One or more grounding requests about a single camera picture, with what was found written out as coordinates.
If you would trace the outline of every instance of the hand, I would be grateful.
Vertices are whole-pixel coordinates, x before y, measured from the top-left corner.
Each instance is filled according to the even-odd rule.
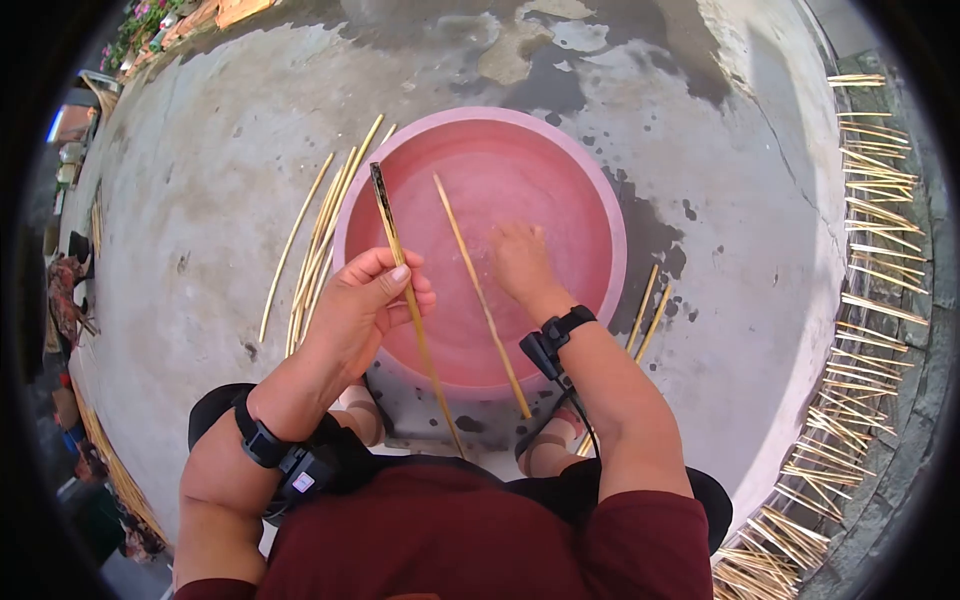
[[[335,357],[347,382],[363,374],[393,327],[409,323],[404,289],[412,282],[423,316],[437,306],[430,281],[420,272],[423,258],[403,251],[407,264],[395,267],[389,248],[373,248],[349,262],[326,284],[304,342],[322,346]]]
[[[520,222],[501,224],[494,228],[490,241],[493,276],[524,307],[537,296],[560,287],[550,268],[542,227]]]

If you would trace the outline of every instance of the red shirt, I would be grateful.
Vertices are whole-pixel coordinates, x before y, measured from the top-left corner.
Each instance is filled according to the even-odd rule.
[[[175,600],[704,598],[713,594],[707,517],[670,492],[624,492],[574,529],[540,504],[458,468],[381,471],[346,496],[288,515],[267,574],[207,579]]]

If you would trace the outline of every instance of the patterned cloth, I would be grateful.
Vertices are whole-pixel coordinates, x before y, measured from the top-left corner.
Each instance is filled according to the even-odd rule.
[[[77,331],[77,313],[80,310],[73,301],[73,287],[84,276],[84,268],[76,256],[62,256],[47,269],[47,298],[50,313],[57,322],[57,329],[70,343],[70,351],[77,347],[80,333]]]

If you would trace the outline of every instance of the left hand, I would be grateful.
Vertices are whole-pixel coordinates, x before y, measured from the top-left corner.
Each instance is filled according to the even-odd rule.
[[[390,329],[411,321],[403,294],[408,282],[423,316],[437,306],[420,272],[423,257],[408,250],[403,255],[407,264],[396,267],[389,248],[363,252],[333,276],[317,300],[304,346],[330,348],[346,381],[363,374]]]

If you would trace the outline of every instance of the black shorts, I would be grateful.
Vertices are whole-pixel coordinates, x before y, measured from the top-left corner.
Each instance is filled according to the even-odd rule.
[[[231,383],[221,386],[198,401],[190,411],[187,444],[192,450],[200,437],[213,426],[231,407],[240,394],[252,390],[252,383]],[[596,508],[600,492],[601,464],[597,459],[575,463],[556,477],[527,477],[514,481],[501,481],[484,468],[459,457],[383,456],[371,453],[348,427],[341,427],[329,414],[324,415],[314,432],[314,440],[323,441],[338,449],[342,473],[332,485],[324,488],[328,493],[350,493],[368,483],[380,470],[408,465],[441,465],[461,468],[494,482],[505,491],[516,493],[541,504],[545,509],[567,523],[577,526],[586,522]],[[708,543],[710,554],[716,552],[727,535],[733,518],[733,504],[723,487],[712,477],[695,468],[686,468],[693,497],[700,501],[707,514],[709,526]]]

